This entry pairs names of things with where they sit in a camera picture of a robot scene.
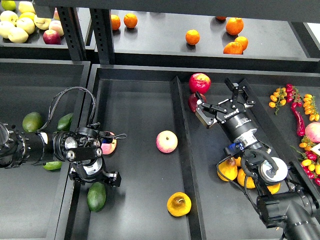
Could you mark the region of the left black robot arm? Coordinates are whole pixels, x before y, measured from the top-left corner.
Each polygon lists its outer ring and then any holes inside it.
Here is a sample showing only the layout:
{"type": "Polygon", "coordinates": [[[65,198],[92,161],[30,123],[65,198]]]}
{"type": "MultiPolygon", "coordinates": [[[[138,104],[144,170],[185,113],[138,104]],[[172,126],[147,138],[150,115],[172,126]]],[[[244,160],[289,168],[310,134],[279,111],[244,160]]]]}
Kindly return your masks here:
{"type": "Polygon", "coordinates": [[[96,98],[91,97],[92,110],[88,123],[74,131],[45,132],[51,122],[54,112],[62,96],[73,90],[68,87],[58,93],[52,100],[48,119],[45,124],[35,132],[23,132],[8,125],[0,124],[0,166],[1,168],[16,168],[24,164],[42,165],[47,162],[61,161],[71,164],[69,178],[72,181],[85,183],[99,182],[112,187],[119,187],[121,175],[117,171],[107,171],[103,159],[102,142],[106,140],[125,139],[127,135],[120,133],[110,134],[100,131],[99,123],[94,123],[96,113],[96,98]]]}

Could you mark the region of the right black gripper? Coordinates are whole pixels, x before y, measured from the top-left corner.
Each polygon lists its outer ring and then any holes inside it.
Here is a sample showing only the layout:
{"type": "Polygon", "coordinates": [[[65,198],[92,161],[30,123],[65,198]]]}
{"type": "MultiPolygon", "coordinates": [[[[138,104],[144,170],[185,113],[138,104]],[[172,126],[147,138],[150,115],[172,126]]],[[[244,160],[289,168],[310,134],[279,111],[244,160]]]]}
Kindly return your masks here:
{"type": "Polygon", "coordinates": [[[218,105],[209,104],[196,91],[195,115],[207,129],[219,123],[231,143],[256,144],[258,140],[255,133],[258,126],[247,112],[256,101],[250,97],[251,92],[245,85],[233,83],[228,77],[224,83],[232,92],[231,99],[221,101],[218,105]]]}

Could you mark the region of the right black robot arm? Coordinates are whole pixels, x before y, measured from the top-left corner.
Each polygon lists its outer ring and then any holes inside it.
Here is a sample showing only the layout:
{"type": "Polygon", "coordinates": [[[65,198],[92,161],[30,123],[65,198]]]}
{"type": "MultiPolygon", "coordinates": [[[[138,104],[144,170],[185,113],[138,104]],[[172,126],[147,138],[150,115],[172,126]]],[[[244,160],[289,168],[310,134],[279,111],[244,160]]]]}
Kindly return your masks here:
{"type": "Polygon", "coordinates": [[[195,114],[207,128],[219,124],[230,140],[225,158],[216,164],[222,179],[234,183],[231,172],[243,171],[257,191],[251,205],[267,228],[281,228],[287,240],[317,240],[320,227],[314,217],[320,211],[320,198],[293,162],[271,156],[272,147],[258,140],[258,129],[248,109],[255,104],[249,89],[226,79],[230,98],[217,104],[206,103],[195,93],[195,114]]]}

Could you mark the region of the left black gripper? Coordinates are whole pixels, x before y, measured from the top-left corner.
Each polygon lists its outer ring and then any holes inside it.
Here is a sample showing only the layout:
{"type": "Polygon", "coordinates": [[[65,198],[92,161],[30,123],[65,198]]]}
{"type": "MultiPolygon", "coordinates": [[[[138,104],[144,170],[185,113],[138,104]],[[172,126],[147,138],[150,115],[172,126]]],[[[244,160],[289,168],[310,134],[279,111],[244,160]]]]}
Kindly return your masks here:
{"type": "Polygon", "coordinates": [[[102,157],[95,160],[72,162],[68,173],[70,180],[81,185],[96,182],[107,184],[111,187],[120,187],[121,175],[118,171],[107,172],[105,161],[102,157]]]}

